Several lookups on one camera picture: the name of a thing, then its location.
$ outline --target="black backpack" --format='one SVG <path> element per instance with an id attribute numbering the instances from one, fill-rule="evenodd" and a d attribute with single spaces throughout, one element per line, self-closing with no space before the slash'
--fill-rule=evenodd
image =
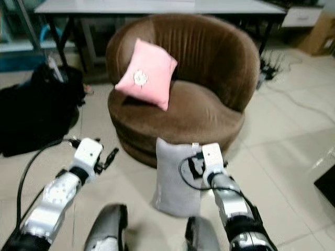
<path id="1" fill-rule="evenodd" d="M 60 67 L 60 82 L 46 64 L 31 79 L 0 90 L 0 152 L 12 156 L 62 139 L 77 107 L 84 104 L 82 73 Z"/>

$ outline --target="tiled floor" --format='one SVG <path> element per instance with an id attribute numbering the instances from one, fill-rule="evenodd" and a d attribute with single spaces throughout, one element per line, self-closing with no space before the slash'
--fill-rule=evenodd
<path id="1" fill-rule="evenodd" d="M 258 205 L 279 250 L 331 251 L 335 247 L 335 209 L 314 187 L 314 180 L 325 170 L 313 165 L 335 146 L 335 60 L 310 58 L 291 49 L 279 52 L 285 54 L 286 69 L 290 62 L 298 62 L 297 58 L 302 63 L 292 64 L 291 71 L 255 93 L 247 107 L 243 129 L 227 153 L 228 170 Z M 1 74 L 0 88 L 22 82 L 29 75 Z M 87 96 L 69 135 L 100 137 L 106 150 L 120 147 L 107 110 L 112 86 L 101 84 L 93 88 L 94 96 Z M 323 113 L 297 106 L 287 94 Z M 71 161 L 73 153 L 62 145 L 36 161 L 26 181 L 24 204 Z M 0 246 L 13 228 L 16 189 L 31 156 L 0 158 Z M 112 166 L 77 196 L 52 250 L 82 250 L 100 209 L 115 202 L 128 206 L 126 238 L 130 250 L 182 250 L 186 219 L 176 219 L 150 207 L 155 181 L 154 169 L 121 150 Z M 202 215 L 212 221 L 222 250 L 228 250 L 211 193 L 203 196 Z"/>

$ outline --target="round armchair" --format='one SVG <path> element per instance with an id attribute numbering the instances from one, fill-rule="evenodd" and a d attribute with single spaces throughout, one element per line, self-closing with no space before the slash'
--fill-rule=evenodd
<path id="1" fill-rule="evenodd" d="M 121 28 L 108 44 L 106 66 L 113 84 L 126 72 L 137 38 L 163 47 L 178 66 L 167 111 L 111 91 L 108 109 L 125 151 L 152 167 L 157 164 L 157 137 L 172 144 L 218 142 L 225 151 L 242 127 L 243 111 L 258 80 L 253 41 L 212 17 L 143 17 Z"/>

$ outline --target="gray pillow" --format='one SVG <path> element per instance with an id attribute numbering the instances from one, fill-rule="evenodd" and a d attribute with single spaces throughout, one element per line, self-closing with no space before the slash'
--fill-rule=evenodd
<path id="1" fill-rule="evenodd" d="M 178 217 L 200 215 L 200 191 L 189 187 L 180 177 L 179 163 L 201 151 L 200 146 L 190 144 L 168 144 L 161 138 L 156 142 L 157 185 L 151 204 L 159 211 Z M 202 172 L 201 165 L 195 162 L 195 169 Z M 193 175 L 185 161 L 182 165 L 184 177 L 193 181 Z M 200 187 L 201 179 L 192 185 Z"/>

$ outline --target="pink pillow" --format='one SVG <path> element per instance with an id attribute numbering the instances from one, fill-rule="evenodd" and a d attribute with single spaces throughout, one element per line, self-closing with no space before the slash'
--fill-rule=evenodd
<path id="1" fill-rule="evenodd" d="M 176 66 L 176 59 L 163 48 L 137 39 L 128 69 L 115 89 L 166 111 Z"/>

